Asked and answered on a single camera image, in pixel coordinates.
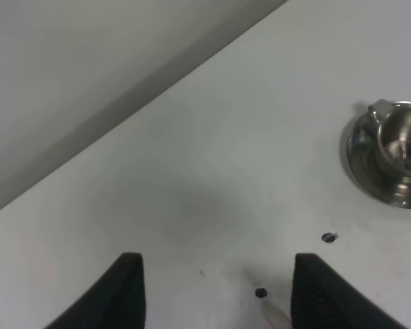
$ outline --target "gray wall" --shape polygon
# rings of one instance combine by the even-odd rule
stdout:
[[[0,0],[0,208],[284,0]]]

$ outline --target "cup handle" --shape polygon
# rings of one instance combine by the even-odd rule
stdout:
[[[375,124],[376,130],[379,129],[381,122],[386,118],[392,108],[393,105],[385,99],[380,99],[376,103],[369,106],[369,116]]]

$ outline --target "metal saucer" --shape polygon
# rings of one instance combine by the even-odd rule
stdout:
[[[368,114],[362,115],[353,127],[347,143],[347,162],[357,183],[373,197],[400,208],[411,209],[411,184],[395,182],[384,175],[375,159],[373,124]]]

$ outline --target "white tabletop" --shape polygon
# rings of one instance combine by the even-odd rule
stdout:
[[[297,252],[411,328],[411,210],[339,156],[380,97],[411,100],[411,0],[290,0],[0,211],[0,328],[46,326],[130,251],[148,328],[244,328],[260,286],[288,313]]]

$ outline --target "metal cup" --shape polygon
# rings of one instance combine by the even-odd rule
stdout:
[[[389,178],[411,183],[411,102],[380,99],[369,106],[376,161]]]

